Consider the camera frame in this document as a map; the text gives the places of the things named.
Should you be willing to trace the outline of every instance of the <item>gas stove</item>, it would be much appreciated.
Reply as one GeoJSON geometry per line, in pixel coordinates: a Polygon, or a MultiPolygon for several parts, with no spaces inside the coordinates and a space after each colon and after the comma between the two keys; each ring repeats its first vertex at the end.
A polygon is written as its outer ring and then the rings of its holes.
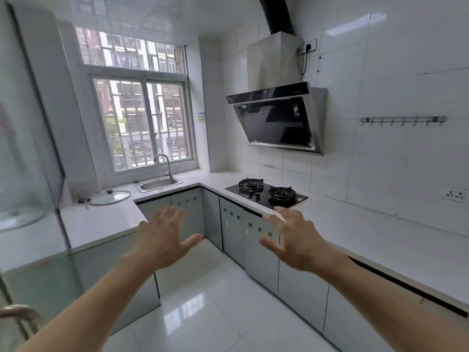
{"type": "Polygon", "coordinates": [[[308,199],[308,196],[297,194],[291,187],[284,188],[264,184],[263,179],[247,178],[241,180],[237,185],[225,189],[270,209],[275,206],[292,207],[300,201],[308,199]]]}

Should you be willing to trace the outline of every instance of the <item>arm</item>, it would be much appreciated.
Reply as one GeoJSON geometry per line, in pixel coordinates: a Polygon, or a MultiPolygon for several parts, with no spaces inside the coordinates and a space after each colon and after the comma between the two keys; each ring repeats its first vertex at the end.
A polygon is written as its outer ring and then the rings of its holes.
{"type": "Polygon", "coordinates": [[[52,319],[16,352],[99,351],[126,306],[154,271],[173,265],[202,239],[179,241],[185,214],[174,207],[157,211],[137,229],[137,243],[94,287],[52,319]]]}
{"type": "Polygon", "coordinates": [[[276,207],[265,218],[275,225],[282,245],[267,237],[259,241],[292,268],[317,274],[337,289],[397,352],[462,352],[469,335],[428,313],[421,305],[387,286],[331,248],[311,221],[299,211],[276,207]]]}

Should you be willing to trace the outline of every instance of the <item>door handle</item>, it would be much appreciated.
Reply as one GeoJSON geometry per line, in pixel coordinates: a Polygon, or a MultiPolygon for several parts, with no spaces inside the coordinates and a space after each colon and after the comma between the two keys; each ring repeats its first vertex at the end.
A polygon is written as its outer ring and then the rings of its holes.
{"type": "Polygon", "coordinates": [[[28,323],[33,334],[39,331],[39,313],[29,305],[8,305],[0,309],[0,319],[13,317],[28,323]]]}

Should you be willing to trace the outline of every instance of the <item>sink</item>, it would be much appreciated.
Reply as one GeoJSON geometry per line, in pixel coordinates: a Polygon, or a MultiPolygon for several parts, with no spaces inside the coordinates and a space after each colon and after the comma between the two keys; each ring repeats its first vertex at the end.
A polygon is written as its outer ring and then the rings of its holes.
{"type": "Polygon", "coordinates": [[[181,184],[181,183],[184,183],[184,182],[176,178],[164,178],[164,179],[158,179],[158,180],[154,180],[152,182],[147,182],[143,184],[136,184],[135,186],[141,192],[147,192],[151,190],[166,188],[168,186],[181,184]]]}

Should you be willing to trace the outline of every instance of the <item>window pane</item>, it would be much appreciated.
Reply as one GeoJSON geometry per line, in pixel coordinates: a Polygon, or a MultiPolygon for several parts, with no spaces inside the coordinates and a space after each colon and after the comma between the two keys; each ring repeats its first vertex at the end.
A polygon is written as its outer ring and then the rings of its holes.
{"type": "Polygon", "coordinates": [[[169,160],[190,159],[183,87],[148,82],[147,90],[158,153],[166,154],[169,160]]]}
{"type": "Polygon", "coordinates": [[[182,47],[76,27],[83,63],[184,74],[182,47]]]}
{"type": "Polygon", "coordinates": [[[94,85],[114,170],[154,164],[142,84],[95,78],[94,85]]]}

